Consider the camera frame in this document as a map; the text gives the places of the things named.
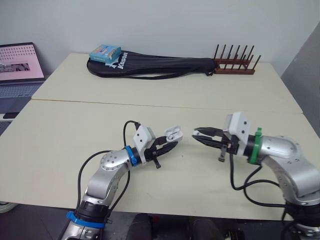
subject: blue ring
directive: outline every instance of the blue ring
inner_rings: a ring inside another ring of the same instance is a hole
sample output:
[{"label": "blue ring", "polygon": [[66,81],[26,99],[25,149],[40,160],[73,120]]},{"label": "blue ring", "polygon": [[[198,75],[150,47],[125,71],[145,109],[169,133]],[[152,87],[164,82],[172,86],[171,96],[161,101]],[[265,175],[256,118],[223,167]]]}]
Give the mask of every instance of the blue ring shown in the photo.
[{"label": "blue ring", "polygon": [[126,149],[126,151],[127,151],[128,154],[129,154],[129,157],[130,157],[130,160],[131,160],[132,165],[133,165],[134,167],[137,166],[138,160],[135,158],[135,155],[134,155],[134,153],[132,152],[131,147],[130,147],[130,146],[125,146],[124,148]]},{"label": "blue ring", "polygon": [[66,214],[66,218],[70,219],[75,224],[78,224],[78,225],[81,225],[81,226],[85,226],[85,227],[89,227],[89,228],[104,229],[105,225],[106,225],[103,222],[92,222],[92,221],[80,220],[80,219],[76,218],[76,216],[74,215],[73,211],[68,211],[68,213]]}]

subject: black pants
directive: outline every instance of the black pants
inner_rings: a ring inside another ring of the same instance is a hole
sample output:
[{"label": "black pants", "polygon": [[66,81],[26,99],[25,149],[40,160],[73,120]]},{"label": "black pants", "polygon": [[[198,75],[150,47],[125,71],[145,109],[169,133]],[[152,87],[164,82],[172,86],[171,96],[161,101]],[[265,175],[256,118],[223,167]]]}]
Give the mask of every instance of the black pants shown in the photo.
[{"label": "black pants", "polygon": [[[192,240],[224,240],[217,226],[210,218],[192,217],[189,221]],[[152,224],[145,213],[137,214],[128,230],[126,240],[152,240]]]}]

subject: laptop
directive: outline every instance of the laptop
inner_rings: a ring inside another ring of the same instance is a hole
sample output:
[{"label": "laptop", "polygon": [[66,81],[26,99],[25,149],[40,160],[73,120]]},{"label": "laptop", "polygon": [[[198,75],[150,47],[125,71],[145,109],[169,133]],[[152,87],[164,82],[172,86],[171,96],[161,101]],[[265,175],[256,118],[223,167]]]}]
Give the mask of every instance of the laptop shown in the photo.
[{"label": "laptop", "polygon": [[32,42],[0,45],[0,135],[44,81]]}]

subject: laptop screen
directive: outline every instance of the laptop screen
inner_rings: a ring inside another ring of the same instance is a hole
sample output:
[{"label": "laptop screen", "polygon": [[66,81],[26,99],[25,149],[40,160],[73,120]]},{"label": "laptop screen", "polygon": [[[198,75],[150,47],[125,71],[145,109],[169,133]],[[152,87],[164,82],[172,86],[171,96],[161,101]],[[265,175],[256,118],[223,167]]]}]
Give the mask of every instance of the laptop screen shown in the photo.
[{"label": "laptop screen", "polygon": [[0,83],[44,80],[32,42],[0,45]]}]

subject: black cable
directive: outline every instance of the black cable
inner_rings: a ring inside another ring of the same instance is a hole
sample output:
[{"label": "black cable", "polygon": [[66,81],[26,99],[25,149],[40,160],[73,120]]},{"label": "black cable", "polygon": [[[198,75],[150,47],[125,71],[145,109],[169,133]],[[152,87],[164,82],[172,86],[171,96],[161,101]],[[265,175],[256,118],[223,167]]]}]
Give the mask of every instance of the black cable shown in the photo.
[{"label": "black cable", "polygon": [[259,205],[259,206],[263,206],[263,207],[272,207],[272,208],[286,208],[287,206],[285,204],[274,204],[274,203],[264,203],[264,202],[259,202],[259,201],[255,201],[252,198],[250,198],[247,194],[247,190],[246,188],[253,185],[253,184],[257,184],[257,183],[269,183],[269,184],[273,184],[277,187],[279,187],[279,184],[271,181],[271,180],[267,180],[267,179],[260,179],[260,180],[254,180],[249,182],[249,180],[262,169],[262,165],[260,165],[257,169],[255,169],[252,173],[250,173],[250,175],[245,179],[244,184],[242,186],[236,187],[235,183],[234,183],[234,156],[233,154],[229,154],[229,159],[230,159],[230,182],[231,182],[231,186],[234,190],[243,190],[243,193],[245,195],[245,197],[252,202],[253,204]]},{"label": "black cable", "polygon": [[[140,123],[137,122],[137,121],[133,121],[133,120],[129,120],[129,121],[126,121],[124,126],[123,126],[123,144],[124,146],[127,146],[127,142],[126,142],[126,127],[129,123],[133,123],[134,126],[135,126],[135,129],[138,130],[139,126],[140,126]],[[130,170],[128,170],[128,174],[127,174],[127,179],[126,179],[126,183],[125,183],[125,186],[122,190],[122,192],[120,193],[119,197],[115,200],[114,204],[112,205],[112,207],[109,209],[109,214],[111,214],[111,212],[115,209],[116,205],[118,204],[118,202],[120,201],[120,199],[122,198],[122,196],[125,194],[125,191],[127,190],[128,188],[128,185],[129,185],[129,182],[130,182]]]},{"label": "black cable", "polygon": [[[252,173],[253,174],[250,174],[244,181],[244,186],[248,183],[248,181],[250,180],[250,178],[255,174],[257,173],[261,168],[258,167],[255,171],[253,171]],[[252,198],[250,198],[247,194],[247,189],[246,187],[243,189],[243,193],[246,197],[246,199],[248,199],[250,202],[252,202],[253,204],[256,204],[256,205],[259,205],[259,206],[262,206],[262,207],[270,207],[270,208],[287,208],[288,206],[285,205],[285,204],[274,204],[274,203],[264,203],[264,202],[259,202],[259,201],[256,201],[256,200],[253,200]]]},{"label": "black cable", "polygon": [[285,217],[287,215],[286,209],[283,210],[282,216],[281,216],[281,223],[282,225],[285,225]]},{"label": "black cable", "polygon": [[87,163],[93,159],[95,156],[99,155],[99,154],[104,154],[104,153],[108,153],[110,152],[110,150],[104,150],[104,151],[99,151],[96,152],[95,154],[91,155],[81,166],[79,173],[78,173],[78,181],[77,181],[77,190],[78,190],[78,199],[77,199],[77,203],[76,203],[76,208],[75,211],[78,210],[78,207],[80,206],[80,200],[81,200],[81,175],[82,175],[82,171],[84,170],[85,166],[87,165]]},{"label": "black cable", "polygon": [[115,200],[114,204],[112,205],[112,207],[110,208],[109,212],[111,213],[114,208],[116,207],[116,205],[118,204],[118,202],[120,201],[120,199],[122,198],[122,196],[125,194],[125,191],[127,190],[127,187],[129,185],[129,182],[130,182],[130,171],[128,171],[128,176],[127,176],[127,179],[126,179],[126,184],[121,192],[121,194],[119,195],[119,197]]},{"label": "black cable", "polygon": [[135,126],[135,129],[138,130],[139,126],[140,126],[140,123],[137,122],[137,121],[132,121],[132,120],[129,120],[129,121],[126,121],[124,126],[123,126],[123,143],[124,143],[124,146],[127,146],[127,143],[126,143],[126,127],[129,123],[133,123],[134,126]]},{"label": "black cable", "polygon": [[285,227],[281,231],[281,237],[280,237],[281,240],[285,240],[286,239],[286,233],[290,230],[290,227],[293,226],[296,223],[297,223],[297,220],[293,220],[292,222],[290,222],[287,225],[285,225]]},{"label": "black cable", "polygon": [[[230,160],[230,183],[231,183],[231,187],[236,190],[236,191],[240,191],[243,190],[244,188],[247,188],[253,184],[259,184],[259,183],[267,183],[267,184],[273,184],[276,185],[277,187],[279,187],[279,184],[271,181],[271,180],[267,180],[267,179],[259,179],[259,180],[253,180],[251,182],[248,182],[247,184],[244,184],[242,186],[235,186],[235,182],[234,182],[234,155],[233,154],[229,154],[229,160]],[[248,176],[249,178],[251,178],[253,175],[255,175],[257,172],[259,172],[262,169],[262,165],[260,165],[256,170],[254,170],[252,173],[250,173],[250,175]]]}]

